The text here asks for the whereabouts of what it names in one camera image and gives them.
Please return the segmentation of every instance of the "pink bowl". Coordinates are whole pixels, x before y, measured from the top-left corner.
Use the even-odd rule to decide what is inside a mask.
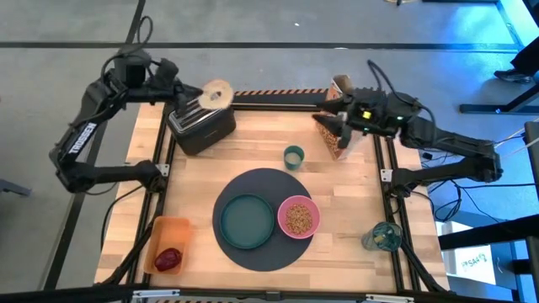
[[[311,217],[312,217],[311,229],[308,231],[305,231],[301,235],[295,235],[291,233],[288,230],[288,227],[286,227],[286,211],[294,204],[305,205],[305,207],[307,207],[307,209],[311,212]],[[279,222],[280,229],[287,236],[294,239],[309,238],[318,229],[318,226],[320,226],[320,210],[318,209],[318,206],[306,196],[300,196],[300,195],[291,196],[280,205],[279,211],[277,212],[277,221]]]

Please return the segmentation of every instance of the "red fruit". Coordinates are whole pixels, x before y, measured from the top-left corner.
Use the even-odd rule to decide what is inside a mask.
[[[182,253],[176,248],[167,248],[159,253],[153,263],[158,271],[165,271],[176,267],[182,262]]]

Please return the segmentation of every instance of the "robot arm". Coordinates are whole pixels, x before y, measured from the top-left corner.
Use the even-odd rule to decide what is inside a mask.
[[[148,102],[154,105],[159,101],[181,111],[188,101],[202,93],[176,78],[178,68],[171,61],[162,59],[157,63],[155,75],[149,70],[152,63],[156,62],[143,50],[116,56],[115,68],[86,88],[80,112],[49,153],[56,167],[56,176],[69,192],[84,192],[99,183],[130,180],[139,181],[153,192],[163,189],[165,178],[149,160],[132,167],[94,167],[77,162],[96,130],[124,109],[127,103]],[[147,71],[150,77],[146,80]]]
[[[329,132],[339,136],[339,147],[350,142],[352,130],[364,135],[374,134],[395,138],[409,148],[436,148],[464,158],[457,163],[412,171],[406,168],[385,170],[386,182],[391,182],[391,194],[408,197],[419,184],[458,178],[478,182],[493,182],[501,178],[499,155],[492,141],[462,136],[438,129],[432,121],[419,117],[424,106],[406,93],[385,94],[382,90],[356,88],[343,97],[317,104],[328,114],[313,118]]]

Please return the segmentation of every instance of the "metal bracket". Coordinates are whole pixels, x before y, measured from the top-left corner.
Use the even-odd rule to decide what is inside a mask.
[[[392,179],[392,175],[393,175],[393,170],[392,169],[381,169],[380,170],[380,178],[382,179],[382,182],[390,183],[391,179]]]
[[[280,291],[266,291],[266,300],[267,301],[280,301]]]
[[[170,171],[170,165],[168,164],[156,164],[155,167],[161,172],[163,177],[168,177],[168,172]]]
[[[381,303],[414,303],[414,298],[412,297],[402,297],[395,295],[369,295],[366,296],[366,301],[375,301]]]
[[[135,290],[133,299],[179,296],[179,290]]]

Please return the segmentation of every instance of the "small cup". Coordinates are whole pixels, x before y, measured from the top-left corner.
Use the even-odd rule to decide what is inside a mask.
[[[361,244],[366,250],[383,250],[395,252],[403,241],[401,226],[394,223],[378,223],[361,238]]]
[[[288,146],[285,149],[285,166],[287,169],[298,169],[305,158],[305,152],[299,146]]]

